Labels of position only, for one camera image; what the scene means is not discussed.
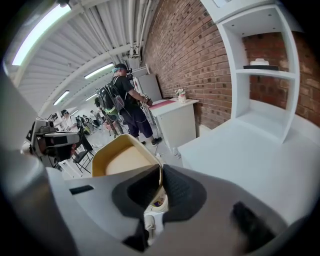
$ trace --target red brick wall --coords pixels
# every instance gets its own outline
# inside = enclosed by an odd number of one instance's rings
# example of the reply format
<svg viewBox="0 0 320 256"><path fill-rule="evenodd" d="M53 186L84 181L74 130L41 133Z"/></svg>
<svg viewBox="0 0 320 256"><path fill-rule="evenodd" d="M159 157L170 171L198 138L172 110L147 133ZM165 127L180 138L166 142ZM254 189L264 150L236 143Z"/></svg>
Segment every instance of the red brick wall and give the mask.
<svg viewBox="0 0 320 256"><path fill-rule="evenodd" d="M296 113L320 127L320 66L303 34L294 33L300 71ZM288 70L280 33L243 39L249 61L264 58ZM217 26L200 0L160 0L146 42L145 62L157 76L163 97L184 88L195 104L195 119L211 129L231 116L232 90L228 58ZM284 79L251 76L250 98L285 108L288 84Z"/></svg>
<svg viewBox="0 0 320 256"><path fill-rule="evenodd" d="M217 26L199 0L161 0L150 27L145 62L163 97L184 88L195 119L215 128L231 115L231 77Z"/></svg>
<svg viewBox="0 0 320 256"><path fill-rule="evenodd" d="M320 127L320 65L304 34L293 33L300 63L300 92L296 114ZM280 33L248 36L243 39L249 61L264 58L271 65L288 71L288 59ZM285 79L250 77L250 98L286 108L289 85Z"/></svg>

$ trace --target white cabinet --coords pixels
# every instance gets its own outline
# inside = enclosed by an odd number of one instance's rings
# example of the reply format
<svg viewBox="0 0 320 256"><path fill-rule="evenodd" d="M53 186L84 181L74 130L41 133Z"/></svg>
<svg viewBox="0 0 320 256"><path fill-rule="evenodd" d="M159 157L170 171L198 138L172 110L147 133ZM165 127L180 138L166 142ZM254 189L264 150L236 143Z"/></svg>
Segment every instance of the white cabinet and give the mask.
<svg viewBox="0 0 320 256"><path fill-rule="evenodd" d="M215 7L208 1L202 1L209 13L214 13ZM259 4L270 1L258 1ZM251 1L232 0L221 8L229 9L241 4L245 11L238 12L230 17L226 14L217 27L226 49L232 83L232 111L231 118L239 119L243 125L263 134L268 138L283 143L286 139L295 116L299 87L300 68L298 51L292 30L300 28L292 17L276 4L253 7ZM244 69L248 59L243 44L243 37L257 34L281 32L288 58L288 72L266 69ZM289 81L286 108L270 108L268 104L250 99L250 76L269 76Z"/></svg>

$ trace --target backpack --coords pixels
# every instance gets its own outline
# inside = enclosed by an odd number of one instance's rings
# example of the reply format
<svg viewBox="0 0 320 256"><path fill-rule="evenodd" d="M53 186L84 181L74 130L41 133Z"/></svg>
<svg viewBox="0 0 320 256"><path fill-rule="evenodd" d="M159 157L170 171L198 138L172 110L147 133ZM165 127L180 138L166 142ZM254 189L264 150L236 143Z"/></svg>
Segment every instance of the backpack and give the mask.
<svg viewBox="0 0 320 256"><path fill-rule="evenodd" d="M97 92L99 102L103 109L111 110L113 107L115 107L115 109L119 112L125 107L125 101L122 99L117 87L115 86L118 78L119 76L113 77L109 84L107 84L105 87L102 87Z"/></svg>

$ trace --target white table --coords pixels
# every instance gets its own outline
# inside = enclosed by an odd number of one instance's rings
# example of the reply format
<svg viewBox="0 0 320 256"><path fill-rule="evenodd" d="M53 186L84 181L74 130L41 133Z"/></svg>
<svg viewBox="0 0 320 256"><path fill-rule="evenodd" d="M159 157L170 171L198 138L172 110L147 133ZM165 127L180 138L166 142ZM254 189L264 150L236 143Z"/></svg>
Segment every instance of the white table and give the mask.
<svg viewBox="0 0 320 256"><path fill-rule="evenodd" d="M288 224L318 196L320 147L293 128L280 144L230 119L178 150L184 168L239 185Z"/></svg>
<svg viewBox="0 0 320 256"><path fill-rule="evenodd" d="M194 103L199 100L187 99L180 103L176 99L174 103L150 109L158 130L163 134L163 139L171 152L196 138L196 122ZM166 101L158 100L153 104Z"/></svg>

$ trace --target black t-shirt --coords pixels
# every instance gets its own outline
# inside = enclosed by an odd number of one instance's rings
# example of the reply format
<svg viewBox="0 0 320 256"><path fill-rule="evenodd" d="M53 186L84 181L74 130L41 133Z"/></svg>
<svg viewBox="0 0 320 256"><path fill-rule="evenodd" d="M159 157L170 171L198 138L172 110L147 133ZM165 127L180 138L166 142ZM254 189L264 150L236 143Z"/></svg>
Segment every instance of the black t-shirt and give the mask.
<svg viewBox="0 0 320 256"><path fill-rule="evenodd" d="M112 78L112 83L114 83L121 98L124 100L124 107L126 109L138 106L138 101L128 93L129 91L134 90L134 87L126 76L118 76L118 78L115 76Z"/></svg>

